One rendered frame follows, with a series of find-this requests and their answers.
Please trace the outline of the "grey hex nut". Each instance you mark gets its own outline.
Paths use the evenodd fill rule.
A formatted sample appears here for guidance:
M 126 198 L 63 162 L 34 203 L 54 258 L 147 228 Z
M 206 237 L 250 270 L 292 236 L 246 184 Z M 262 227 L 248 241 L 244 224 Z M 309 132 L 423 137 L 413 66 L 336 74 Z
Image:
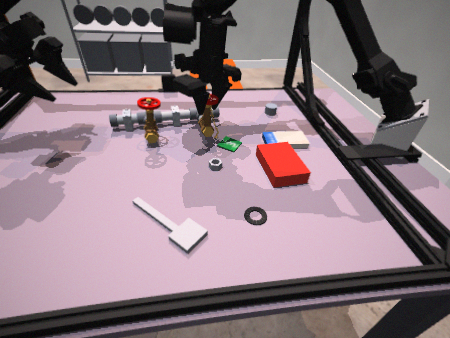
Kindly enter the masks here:
M 212 158 L 209 161 L 209 167 L 211 170 L 218 171 L 222 168 L 222 161 L 219 158 Z

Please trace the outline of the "grey pipe with red valve handwheels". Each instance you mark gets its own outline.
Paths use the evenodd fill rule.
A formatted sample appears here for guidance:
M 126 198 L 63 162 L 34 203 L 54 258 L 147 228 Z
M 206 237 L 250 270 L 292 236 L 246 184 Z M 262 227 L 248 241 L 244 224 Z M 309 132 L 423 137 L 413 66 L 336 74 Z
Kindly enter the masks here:
M 151 102 L 152 100 L 152 102 Z M 146 102 L 145 102 L 146 101 Z M 154 103 L 157 103 L 155 105 Z M 133 130 L 133 124 L 144 124 L 145 135 L 144 137 L 149 143 L 156 143 L 159 134 L 157 133 L 157 123 L 162 121 L 173 120 L 174 126 L 181 126 L 180 119 L 197 119 L 198 124 L 201 127 L 201 131 L 205 137 L 211 137 L 214 133 L 214 129 L 211 125 L 211 118 L 220 116 L 219 107 L 216 110 L 210 110 L 211 106 L 206 106 L 203 115 L 199 115 L 197 108 L 189 108 L 189 110 L 179 110 L 178 106 L 171 106 L 171 111 L 161 112 L 154 111 L 160 107 L 160 101 L 156 98 L 141 98 L 137 101 L 138 107 L 146 110 L 146 112 L 137 112 L 137 114 L 131 114 L 130 109 L 123 110 L 123 116 L 117 114 L 110 114 L 109 121 L 111 127 L 118 127 L 119 125 L 125 125 L 126 131 Z M 142 105 L 146 104 L 146 105 Z M 154 111 L 154 113 L 153 113 Z M 211 115 L 211 112 L 213 113 Z M 123 118 L 122 118 L 123 117 Z M 155 121 L 156 120 L 156 121 Z M 157 129 L 156 129 L 157 128 Z

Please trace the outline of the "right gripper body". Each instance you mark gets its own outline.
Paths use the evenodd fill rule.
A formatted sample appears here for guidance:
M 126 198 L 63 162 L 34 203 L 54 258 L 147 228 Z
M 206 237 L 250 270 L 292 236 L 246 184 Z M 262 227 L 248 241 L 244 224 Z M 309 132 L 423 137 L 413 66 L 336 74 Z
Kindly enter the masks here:
M 50 56 L 52 55 L 52 52 L 56 50 L 56 47 L 58 49 L 58 47 L 62 48 L 63 46 L 63 44 L 55 37 L 46 37 L 39 40 L 37 46 L 35 47 L 35 50 L 32 49 L 33 45 L 34 43 L 30 44 L 29 42 L 24 42 L 22 44 L 16 45 L 15 47 L 18 49 L 15 50 L 13 54 L 9 53 L 0 45 L 0 55 L 7 55 L 0 56 L 0 88 L 5 83 L 11 70 L 21 65 L 24 65 L 26 67 L 36 61 L 37 63 L 45 66 Z M 54 49 L 50 48 L 49 46 L 53 47 Z

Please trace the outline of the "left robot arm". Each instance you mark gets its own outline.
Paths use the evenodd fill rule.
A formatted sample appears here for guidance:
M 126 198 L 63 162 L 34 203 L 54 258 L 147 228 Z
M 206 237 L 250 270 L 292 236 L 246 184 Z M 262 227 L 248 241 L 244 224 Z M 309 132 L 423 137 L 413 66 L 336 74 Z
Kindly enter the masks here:
M 236 27 L 237 22 L 231 11 L 222 13 L 236 1 L 193 0 L 192 8 L 165 3 L 164 41 L 191 44 L 193 39 L 196 40 L 197 22 L 200 22 L 199 46 L 210 50 L 225 49 L 227 26 Z M 401 72 L 395 61 L 381 51 L 361 0 L 326 1 L 332 4 L 357 60 L 357 72 L 352 74 L 357 89 L 372 98 L 380 98 L 386 116 L 382 123 L 410 119 L 423 107 L 423 104 L 415 105 L 410 94 L 417 86 L 417 76 Z M 181 72 L 191 71 L 194 75 L 198 60 L 195 51 L 189 57 L 184 53 L 174 55 L 175 68 Z

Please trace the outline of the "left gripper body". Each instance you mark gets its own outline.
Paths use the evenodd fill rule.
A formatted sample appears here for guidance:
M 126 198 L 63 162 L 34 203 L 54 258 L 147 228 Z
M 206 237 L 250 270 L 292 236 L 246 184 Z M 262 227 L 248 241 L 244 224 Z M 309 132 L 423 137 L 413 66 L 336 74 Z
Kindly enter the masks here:
M 199 56 L 196 70 L 198 77 L 195 78 L 188 74 L 175 77 L 173 79 L 174 90 L 188 97 L 195 97 L 201 95 L 202 92 L 206 92 L 206 86 L 209 83 L 217 81 L 218 83 L 226 84 L 229 83 L 228 77 L 230 76 L 233 82 L 241 81 L 242 72 L 239 68 L 223 64 L 224 59 L 228 58 L 228 53 L 225 53 L 225 49 L 210 50 L 199 46 L 199 49 L 195 49 L 195 55 Z

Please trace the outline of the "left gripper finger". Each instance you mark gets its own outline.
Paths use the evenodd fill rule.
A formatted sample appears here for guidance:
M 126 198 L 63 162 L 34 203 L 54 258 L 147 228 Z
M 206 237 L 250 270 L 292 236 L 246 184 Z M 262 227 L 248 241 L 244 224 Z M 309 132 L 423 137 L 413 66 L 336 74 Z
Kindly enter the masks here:
M 209 94 L 210 93 L 206 91 L 199 96 L 193 97 L 198 114 L 201 116 L 203 115 L 203 112 L 205 110 Z
M 230 89 L 230 87 L 233 86 L 232 83 L 226 83 L 226 84 L 221 84 L 218 82 L 213 82 L 210 83 L 212 86 L 212 94 L 216 95 L 218 97 L 218 103 L 216 105 L 212 105 L 212 109 L 216 109 L 219 105 L 219 103 L 221 102 L 221 100 L 223 99 L 223 97 L 225 96 L 225 94 L 228 92 L 228 90 Z

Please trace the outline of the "black rubber washer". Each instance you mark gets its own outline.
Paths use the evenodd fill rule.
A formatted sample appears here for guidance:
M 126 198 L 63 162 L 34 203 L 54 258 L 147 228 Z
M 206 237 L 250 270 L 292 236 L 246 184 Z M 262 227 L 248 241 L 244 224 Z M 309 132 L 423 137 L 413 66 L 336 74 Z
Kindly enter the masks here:
M 251 219 L 250 213 L 253 212 L 253 211 L 259 212 L 262 215 L 262 218 L 260 220 L 253 220 L 253 219 Z M 261 209 L 260 207 L 247 208 L 247 210 L 244 213 L 244 217 L 245 217 L 246 221 L 249 222 L 252 225 L 262 225 L 267 220 L 266 212 L 263 209 Z

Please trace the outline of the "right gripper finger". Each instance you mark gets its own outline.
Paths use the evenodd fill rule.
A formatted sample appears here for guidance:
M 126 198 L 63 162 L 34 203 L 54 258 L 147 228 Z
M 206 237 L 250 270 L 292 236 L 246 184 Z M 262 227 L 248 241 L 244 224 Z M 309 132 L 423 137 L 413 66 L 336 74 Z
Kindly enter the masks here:
M 28 74 L 24 65 L 11 70 L 2 90 L 11 90 L 54 102 L 56 97 Z
M 63 81 L 73 86 L 77 86 L 78 82 L 75 80 L 71 72 L 64 64 L 61 52 L 62 52 L 61 48 L 54 50 L 43 69 L 55 75 L 56 77 L 62 79 Z

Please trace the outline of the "red rectangular block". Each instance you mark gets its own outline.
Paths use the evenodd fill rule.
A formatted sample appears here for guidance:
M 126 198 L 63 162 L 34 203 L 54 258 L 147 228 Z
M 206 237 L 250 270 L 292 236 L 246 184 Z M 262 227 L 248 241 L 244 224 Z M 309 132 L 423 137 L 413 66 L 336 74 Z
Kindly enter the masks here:
M 311 172 L 288 142 L 257 145 L 256 156 L 273 188 L 308 183 Z

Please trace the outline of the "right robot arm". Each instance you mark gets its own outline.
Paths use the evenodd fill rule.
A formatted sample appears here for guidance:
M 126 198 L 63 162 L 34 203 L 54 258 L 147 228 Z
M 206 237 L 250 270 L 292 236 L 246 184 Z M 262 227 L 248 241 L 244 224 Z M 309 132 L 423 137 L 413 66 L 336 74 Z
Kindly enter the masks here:
M 19 1 L 20 0 L 0 0 L 0 12 L 6 14 Z M 2 25 L 5 27 L 0 29 L 0 45 L 11 54 L 18 49 L 15 46 L 20 44 L 22 41 L 23 43 L 26 41 L 32 44 L 34 41 L 29 41 L 29 39 L 34 39 L 37 38 L 38 35 L 43 36 L 46 34 L 43 30 L 45 29 L 44 22 L 32 12 L 27 12 L 20 15 L 20 19 L 23 20 L 18 20 L 11 24 L 4 21 L 2 22 Z M 7 26 L 9 24 L 10 26 Z

